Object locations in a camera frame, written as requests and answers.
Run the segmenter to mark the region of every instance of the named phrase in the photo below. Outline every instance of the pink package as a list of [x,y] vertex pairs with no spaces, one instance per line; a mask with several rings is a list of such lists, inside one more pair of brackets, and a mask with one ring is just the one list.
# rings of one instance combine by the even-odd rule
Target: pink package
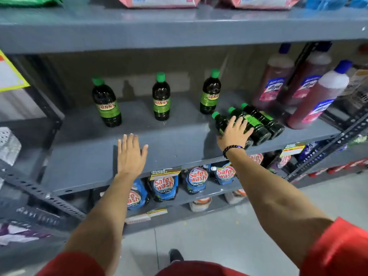
[[299,0],[221,0],[239,9],[290,9]]
[[119,0],[128,8],[194,8],[200,0]]

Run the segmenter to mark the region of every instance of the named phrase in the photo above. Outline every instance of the person's right hand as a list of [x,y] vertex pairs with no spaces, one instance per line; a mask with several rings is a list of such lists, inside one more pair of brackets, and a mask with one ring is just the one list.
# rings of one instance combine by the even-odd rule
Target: person's right hand
[[140,152],[138,135],[124,135],[117,141],[117,173],[124,174],[135,180],[146,164],[148,145]]
[[236,116],[232,116],[228,123],[228,126],[224,131],[224,134],[217,137],[217,144],[221,151],[223,151],[226,147],[230,145],[240,145],[244,147],[247,139],[253,133],[253,128],[244,133],[244,131],[246,130],[246,125],[248,123],[246,119],[244,119],[243,117],[239,117],[236,122],[235,120]]

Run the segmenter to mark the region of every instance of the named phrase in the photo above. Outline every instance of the pink liquid bottle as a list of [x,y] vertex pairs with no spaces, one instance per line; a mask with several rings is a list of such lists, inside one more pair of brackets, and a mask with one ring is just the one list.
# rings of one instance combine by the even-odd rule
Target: pink liquid bottle
[[284,105],[296,106],[305,98],[309,90],[324,75],[331,64],[331,56],[327,54],[332,43],[321,41],[300,66],[295,77],[285,92],[281,92],[278,101]]
[[333,71],[324,74],[289,117],[288,126],[300,130],[316,120],[349,84],[345,73],[351,66],[352,62],[342,60]]
[[255,107],[268,109],[291,74],[294,62],[287,55],[290,46],[290,43],[281,44],[278,53],[269,58],[258,90],[253,94],[252,104]]

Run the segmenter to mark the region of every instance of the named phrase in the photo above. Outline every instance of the green bottle label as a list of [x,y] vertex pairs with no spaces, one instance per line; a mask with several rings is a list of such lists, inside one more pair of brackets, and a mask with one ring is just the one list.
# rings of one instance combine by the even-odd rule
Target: green bottle label
[[203,92],[200,103],[204,106],[215,106],[217,105],[218,98],[219,94],[207,94]]
[[271,116],[269,116],[267,113],[265,113],[264,111],[260,111],[260,113],[266,117],[268,120],[273,120],[273,118]]
[[119,106],[116,101],[108,104],[96,104],[96,106],[103,118],[111,118],[120,114]]
[[248,120],[248,123],[251,124],[253,127],[262,124],[260,121],[258,121],[256,118],[254,118],[253,116],[247,114],[246,116],[244,116],[244,118],[246,120]]
[[170,110],[170,98],[167,100],[159,101],[154,99],[154,111],[157,113],[164,113]]

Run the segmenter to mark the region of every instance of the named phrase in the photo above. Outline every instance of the green bottle cap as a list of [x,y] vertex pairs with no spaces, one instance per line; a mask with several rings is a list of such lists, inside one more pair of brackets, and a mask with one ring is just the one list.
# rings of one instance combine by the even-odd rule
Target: green bottle cap
[[219,69],[212,69],[211,70],[211,77],[218,78],[219,75],[220,75],[220,70]]
[[165,73],[164,72],[158,72],[156,74],[157,76],[157,82],[164,82],[165,81]]
[[212,118],[215,119],[217,115],[219,115],[220,113],[218,111],[215,111],[214,113],[212,113]]
[[101,85],[105,84],[104,80],[102,78],[100,78],[99,76],[94,76],[92,78],[92,82],[96,86],[101,86]]
[[233,107],[233,106],[232,106],[232,107],[230,107],[230,108],[228,109],[228,113],[229,113],[229,114],[231,114],[231,113],[233,112],[233,110],[234,110],[234,109],[235,109],[235,107]]
[[248,106],[247,103],[242,103],[241,108],[244,109],[244,107]]

